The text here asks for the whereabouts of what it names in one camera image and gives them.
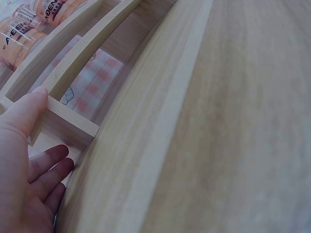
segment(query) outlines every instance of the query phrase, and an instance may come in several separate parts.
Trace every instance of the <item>pink checkered cloth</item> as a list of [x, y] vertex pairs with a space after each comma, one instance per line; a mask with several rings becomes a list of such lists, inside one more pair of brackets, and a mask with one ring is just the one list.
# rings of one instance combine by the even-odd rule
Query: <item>pink checkered cloth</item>
[[[0, 15], [9, 16], [21, 3], [31, 3], [31, 1], [32, 0], [4, 0], [4, 2], [0, 2]], [[30, 91], [45, 81], [57, 64], [80, 39], [80, 36], [75, 36], [64, 47], [37, 79]], [[119, 62], [108, 53], [101, 49], [97, 50], [74, 80], [66, 94], [62, 97], [61, 103], [67, 105], [70, 109], [76, 111], [85, 118], [91, 119], [122, 65], [123, 63]]]

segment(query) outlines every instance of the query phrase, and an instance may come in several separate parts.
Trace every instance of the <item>light wood surface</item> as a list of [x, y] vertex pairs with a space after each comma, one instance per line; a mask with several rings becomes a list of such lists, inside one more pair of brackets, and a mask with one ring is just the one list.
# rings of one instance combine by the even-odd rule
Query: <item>light wood surface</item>
[[60, 100], [100, 45], [137, 7], [140, 0], [124, 0], [91, 28], [44, 81], [50, 96]]
[[211, 5], [179, 0], [163, 21], [81, 157], [57, 232], [311, 231], [311, 4]]
[[214, 1], [142, 233], [311, 232], [310, 3]]
[[212, 1], [181, 0], [164, 19], [81, 157], [57, 232], [139, 232], [211, 5]]

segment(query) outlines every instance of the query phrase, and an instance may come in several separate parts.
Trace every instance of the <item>orange package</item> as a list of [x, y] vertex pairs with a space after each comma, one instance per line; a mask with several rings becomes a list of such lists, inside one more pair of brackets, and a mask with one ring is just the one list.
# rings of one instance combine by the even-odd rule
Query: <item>orange package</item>
[[58, 26], [87, 0], [34, 0], [32, 10], [47, 23]]
[[44, 21], [31, 10], [31, 5], [28, 3], [19, 5], [13, 12], [12, 17], [20, 18], [37, 29], [44, 23]]
[[0, 61], [16, 70], [31, 50], [47, 35], [16, 17], [0, 20]]

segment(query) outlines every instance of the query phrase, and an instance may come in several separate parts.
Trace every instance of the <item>hand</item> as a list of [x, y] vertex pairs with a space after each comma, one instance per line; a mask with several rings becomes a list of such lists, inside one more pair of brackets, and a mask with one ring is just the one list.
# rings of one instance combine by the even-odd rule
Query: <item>hand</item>
[[54, 217], [65, 192], [61, 181], [74, 163], [65, 158], [69, 151], [61, 145], [28, 159], [27, 138], [47, 100], [47, 90], [36, 88], [0, 116], [1, 233], [54, 232]]

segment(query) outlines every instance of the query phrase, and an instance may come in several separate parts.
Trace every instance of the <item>cartoon print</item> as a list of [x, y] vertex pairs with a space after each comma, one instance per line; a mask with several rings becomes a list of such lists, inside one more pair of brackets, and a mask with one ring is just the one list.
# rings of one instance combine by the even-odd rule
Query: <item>cartoon print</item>
[[66, 91], [65, 95], [62, 97], [60, 102], [64, 105], [67, 105], [69, 103], [69, 101], [72, 100], [73, 98], [74, 98], [74, 92], [73, 92], [72, 88], [69, 87], [68, 90]]
[[94, 61], [96, 59], [96, 53], [91, 57], [90, 61]]

